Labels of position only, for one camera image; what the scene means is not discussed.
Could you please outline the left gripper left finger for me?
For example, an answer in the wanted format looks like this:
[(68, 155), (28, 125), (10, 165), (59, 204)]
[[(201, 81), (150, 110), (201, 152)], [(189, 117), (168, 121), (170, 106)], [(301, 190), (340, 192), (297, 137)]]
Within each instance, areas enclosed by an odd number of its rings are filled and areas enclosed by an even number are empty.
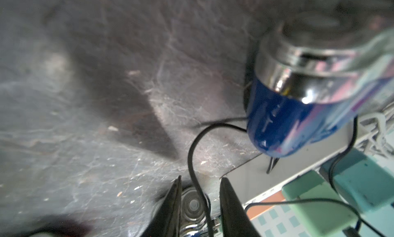
[(182, 209), (182, 177), (178, 176), (142, 237), (178, 237)]

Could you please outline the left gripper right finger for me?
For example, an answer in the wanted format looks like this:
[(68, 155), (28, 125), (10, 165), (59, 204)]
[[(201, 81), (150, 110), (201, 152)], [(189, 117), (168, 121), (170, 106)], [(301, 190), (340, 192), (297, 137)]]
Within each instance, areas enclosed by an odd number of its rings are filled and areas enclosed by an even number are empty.
[(220, 183), (220, 208), (224, 237), (259, 237), (230, 181), (223, 177)]

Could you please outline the green charger adapter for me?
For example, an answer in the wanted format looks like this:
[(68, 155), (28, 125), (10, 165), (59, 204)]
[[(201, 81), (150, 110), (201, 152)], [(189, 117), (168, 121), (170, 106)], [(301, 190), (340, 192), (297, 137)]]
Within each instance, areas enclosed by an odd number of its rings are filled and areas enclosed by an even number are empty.
[(282, 195), (286, 201), (309, 200), (290, 208), (312, 237), (331, 237), (358, 221), (354, 211), (314, 170), (283, 186)]
[(356, 149), (334, 167), (333, 183), (340, 196), (360, 213), (394, 202), (394, 177)]

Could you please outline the white power strip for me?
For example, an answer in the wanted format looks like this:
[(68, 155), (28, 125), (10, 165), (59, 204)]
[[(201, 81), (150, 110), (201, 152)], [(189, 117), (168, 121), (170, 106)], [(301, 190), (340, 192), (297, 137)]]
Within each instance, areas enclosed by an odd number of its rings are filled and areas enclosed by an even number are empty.
[(280, 158), (267, 174), (270, 157), (259, 155), (224, 176), (229, 179), (243, 206), (261, 202), (281, 191), (282, 187), (300, 175), (320, 167), (344, 151), (353, 135), (353, 122), (330, 137), (308, 144), (295, 154)]

